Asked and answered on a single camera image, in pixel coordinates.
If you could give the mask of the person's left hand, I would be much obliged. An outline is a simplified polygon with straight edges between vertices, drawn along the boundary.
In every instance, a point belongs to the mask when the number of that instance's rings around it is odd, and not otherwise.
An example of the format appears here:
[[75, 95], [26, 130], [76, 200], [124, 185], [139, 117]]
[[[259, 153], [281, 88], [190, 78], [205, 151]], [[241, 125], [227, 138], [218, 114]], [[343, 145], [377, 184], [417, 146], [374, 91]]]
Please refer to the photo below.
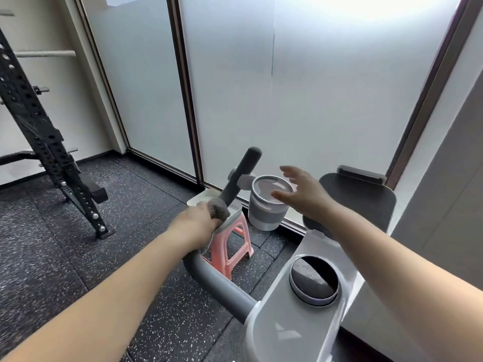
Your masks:
[[206, 245], [196, 244], [196, 206], [189, 206], [171, 222], [163, 235], [169, 255], [181, 258]]

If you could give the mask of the person's right hand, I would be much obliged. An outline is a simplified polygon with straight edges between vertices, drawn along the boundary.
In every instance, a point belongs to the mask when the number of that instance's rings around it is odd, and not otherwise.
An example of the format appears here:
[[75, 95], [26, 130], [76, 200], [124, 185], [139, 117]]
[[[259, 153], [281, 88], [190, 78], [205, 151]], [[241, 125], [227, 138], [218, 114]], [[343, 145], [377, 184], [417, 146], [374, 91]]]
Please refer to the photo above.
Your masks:
[[323, 186], [305, 170], [291, 165], [282, 165], [280, 170], [283, 176], [296, 186], [294, 202], [286, 204], [295, 211], [323, 223], [329, 218], [329, 213], [339, 206]]

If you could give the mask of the grey cleaning cloth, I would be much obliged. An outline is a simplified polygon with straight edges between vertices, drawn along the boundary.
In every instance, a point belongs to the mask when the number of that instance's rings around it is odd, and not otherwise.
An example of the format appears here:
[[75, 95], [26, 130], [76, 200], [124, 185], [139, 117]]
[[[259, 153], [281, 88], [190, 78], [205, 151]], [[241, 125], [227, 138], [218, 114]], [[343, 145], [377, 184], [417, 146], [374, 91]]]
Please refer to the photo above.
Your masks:
[[212, 232], [212, 235], [211, 235], [210, 240], [207, 243], [207, 245], [204, 248], [200, 249], [201, 254], [204, 254], [204, 253], [206, 253], [206, 251], [208, 251], [208, 249], [210, 248], [210, 245], [213, 241], [214, 235], [219, 230], [219, 228], [222, 227], [222, 225], [226, 222], [226, 220], [230, 217], [230, 212], [228, 210], [228, 206], [220, 198], [210, 199], [207, 202], [207, 207], [208, 207], [210, 217], [212, 219], [219, 220], [220, 223], [218, 224], [216, 229]]

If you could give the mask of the person's right forearm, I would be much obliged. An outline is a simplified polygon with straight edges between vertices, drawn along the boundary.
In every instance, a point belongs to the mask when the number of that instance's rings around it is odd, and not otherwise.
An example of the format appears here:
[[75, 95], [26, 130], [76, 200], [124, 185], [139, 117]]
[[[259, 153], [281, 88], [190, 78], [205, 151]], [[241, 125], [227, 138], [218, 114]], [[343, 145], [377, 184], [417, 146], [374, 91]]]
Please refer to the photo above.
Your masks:
[[339, 204], [319, 221], [337, 238], [373, 292], [414, 338], [483, 336], [483, 291], [411, 251]]

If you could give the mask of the person's left forearm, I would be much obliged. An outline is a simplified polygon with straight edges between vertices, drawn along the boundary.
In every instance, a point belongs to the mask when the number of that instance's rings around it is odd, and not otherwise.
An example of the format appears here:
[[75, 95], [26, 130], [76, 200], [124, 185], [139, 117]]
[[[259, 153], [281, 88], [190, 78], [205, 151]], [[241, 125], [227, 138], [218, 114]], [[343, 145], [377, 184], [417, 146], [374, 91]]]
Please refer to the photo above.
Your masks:
[[189, 248], [179, 232], [166, 231], [0, 362], [120, 362]]

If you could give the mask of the grey collapsible bucket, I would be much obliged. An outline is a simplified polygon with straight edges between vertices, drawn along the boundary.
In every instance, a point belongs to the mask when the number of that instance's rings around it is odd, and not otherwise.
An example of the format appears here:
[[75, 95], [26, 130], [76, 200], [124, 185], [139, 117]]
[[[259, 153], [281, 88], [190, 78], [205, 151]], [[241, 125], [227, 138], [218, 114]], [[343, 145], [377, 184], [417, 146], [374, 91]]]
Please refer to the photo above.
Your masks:
[[282, 177], [263, 175], [251, 183], [248, 218], [260, 231], [275, 230], [283, 221], [289, 206], [272, 196], [273, 191], [293, 193], [292, 185]]

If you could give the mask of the pink plastic stool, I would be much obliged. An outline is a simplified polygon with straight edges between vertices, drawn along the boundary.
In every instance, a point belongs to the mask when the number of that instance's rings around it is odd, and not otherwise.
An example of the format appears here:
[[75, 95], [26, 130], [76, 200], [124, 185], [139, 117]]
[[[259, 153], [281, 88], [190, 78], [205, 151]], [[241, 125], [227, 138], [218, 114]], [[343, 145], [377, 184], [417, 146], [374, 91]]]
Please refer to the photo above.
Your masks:
[[202, 258], [228, 280], [232, 280], [234, 268], [254, 253], [248, 223], [241, 212], [227, 220], [227, 225], [214, 235], [208, 252]]

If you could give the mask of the wide frosted glass door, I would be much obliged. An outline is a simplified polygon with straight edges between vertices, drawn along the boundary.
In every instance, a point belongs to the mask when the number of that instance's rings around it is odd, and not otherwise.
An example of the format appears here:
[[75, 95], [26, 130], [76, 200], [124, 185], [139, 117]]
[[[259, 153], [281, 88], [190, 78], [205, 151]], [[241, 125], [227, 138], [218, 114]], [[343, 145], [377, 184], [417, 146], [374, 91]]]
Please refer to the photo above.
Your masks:
[[178, 0], [204, 181], [386, 174], [460, 0]]

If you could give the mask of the narrow frosted glass door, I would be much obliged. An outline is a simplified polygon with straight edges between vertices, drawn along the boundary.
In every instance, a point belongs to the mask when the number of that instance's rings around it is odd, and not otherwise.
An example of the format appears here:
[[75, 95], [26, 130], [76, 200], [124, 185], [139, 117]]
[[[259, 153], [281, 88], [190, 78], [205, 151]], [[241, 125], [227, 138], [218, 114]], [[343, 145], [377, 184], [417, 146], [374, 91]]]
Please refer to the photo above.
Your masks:
[[80, 2], [130, 148], [194, 177], [167, 1]]

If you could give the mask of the black perforated power rack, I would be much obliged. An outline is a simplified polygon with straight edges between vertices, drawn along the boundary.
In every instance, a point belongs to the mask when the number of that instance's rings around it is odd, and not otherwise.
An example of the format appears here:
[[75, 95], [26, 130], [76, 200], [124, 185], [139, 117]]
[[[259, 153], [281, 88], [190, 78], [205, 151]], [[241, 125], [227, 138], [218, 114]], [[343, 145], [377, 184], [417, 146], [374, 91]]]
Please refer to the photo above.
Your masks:
[[106, 238], [115, 229], [106, 224], [79, 176], [79, 167], [64, 145], [38, 99], [38, 90], [29, 82], [20, 62], [0, 29], [0, 101], [9, 110], [52, 183], [90, 222], [97, 238]]

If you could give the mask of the white wall bars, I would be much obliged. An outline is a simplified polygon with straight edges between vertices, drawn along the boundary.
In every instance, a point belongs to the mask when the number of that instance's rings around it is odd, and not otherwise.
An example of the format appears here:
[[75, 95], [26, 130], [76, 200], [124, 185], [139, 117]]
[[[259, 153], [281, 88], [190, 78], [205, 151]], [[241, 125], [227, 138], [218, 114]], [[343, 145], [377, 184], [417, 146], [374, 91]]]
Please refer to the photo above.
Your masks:
[[17, 58], [76, 57], [74, 50], [26, 50], [14, 54]]

